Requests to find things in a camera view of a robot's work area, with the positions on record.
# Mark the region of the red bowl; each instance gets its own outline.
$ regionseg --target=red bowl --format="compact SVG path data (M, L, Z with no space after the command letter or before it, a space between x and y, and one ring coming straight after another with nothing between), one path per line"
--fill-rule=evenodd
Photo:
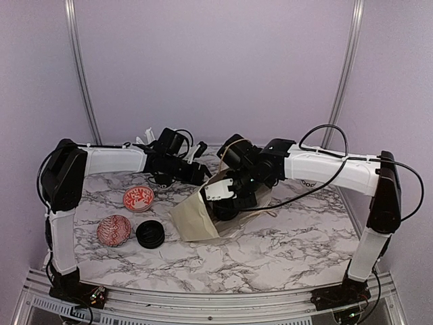
M154 198L155 194L151 188L147 186L134 186L125 192L123 204L128 210L141 213L150 208Z
M128 240L131 223L122 215L111 215L99 223L96 232L101 244L119 246Z

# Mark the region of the floral patterned bowl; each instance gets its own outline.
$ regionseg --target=floral patterned bowl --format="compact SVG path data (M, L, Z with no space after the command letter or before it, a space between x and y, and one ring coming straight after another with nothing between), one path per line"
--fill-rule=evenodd
M147 186L134 186L124 194L123 204L128 210L140 213L150 208L154 198L155 194L151 188Z
M102 220L97 227L97 238L106 246L120 246L131 234L131 223L122 215L111 215Z

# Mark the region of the red and white bowl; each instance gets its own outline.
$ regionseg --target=red and white bowl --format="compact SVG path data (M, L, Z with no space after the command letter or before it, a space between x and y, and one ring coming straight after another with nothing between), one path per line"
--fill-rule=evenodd
M106 246L120 246L131 234L131 223L122 215L111 215L102 220L97 227L97 238Z
M125 207L136 213L148 210L155 198L154 191L147 186L134 186L126 191L123 196Z

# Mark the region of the marble tabletop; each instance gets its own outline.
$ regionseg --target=marble tabletop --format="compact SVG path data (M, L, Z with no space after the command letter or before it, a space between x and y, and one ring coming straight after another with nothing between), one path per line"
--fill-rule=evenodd
M201 163L215 173L216 148ZM182 242L168 211L195 189L175 183L159 190L142 173L105 173L85 179L76 209L75 253L83 280L105 285L189 293L257 293L289 290L341 281L358 238L337 191L328 188L262 213L233 238ZM144 213L132 213L122 203L134 185L149 185L155 202ZM285 181L273 189L271 204L306 191L299 181ZM127 217L133 229L155 219L166 232L154 250L141 247L135 237L122 246L102 246L98 223L107 216Z

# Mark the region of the metal frame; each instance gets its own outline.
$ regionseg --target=metal frame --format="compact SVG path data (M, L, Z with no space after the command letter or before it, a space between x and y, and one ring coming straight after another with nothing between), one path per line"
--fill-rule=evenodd
M350 72L352 71L357 52L359 32L361 31L361 21L364 11L364 0L355 0L353 6L352 24L350 25L349 40L347 43L346 56L344 58L343 70L341 72L340 82L338 84L337 94L332 106L331 116L328 124L335 125L340 117L343 106L344 94L348 84ZM331 144L334 129L327 129L322 140L322 148L328 148Z
M66 19L68 21L68 29L70 35L70 43L72 53L74 54L74 63L80 84L81 96L83 97L83 104L86 110L87 120L89 121L90 131L92 133L93 141L101 145L101 134L96 123L95 113L93 111L92 101L90 99L89 87L84 70L83 57L81 55L80 39L78 37L78 27L76 25L75 17L75 4L74 0L65 0Z
M382 297L392 303L393 325L404 325L400 320L400 305L390 274L380 274ZM70 316L73 304L48 295L50 283L45 273L31 269L20 295L13 325L26 325L33 307ZM310 302L311 291L318 287L276 292L246 294L200 294L156 292L108 286L104 310L93 309L94 324L184 325L184 324L296 324L327 311L315 311ZM371 301L378 296L378 284L369 279ZM88 320L88 312L80 309L72 313L77 320Z

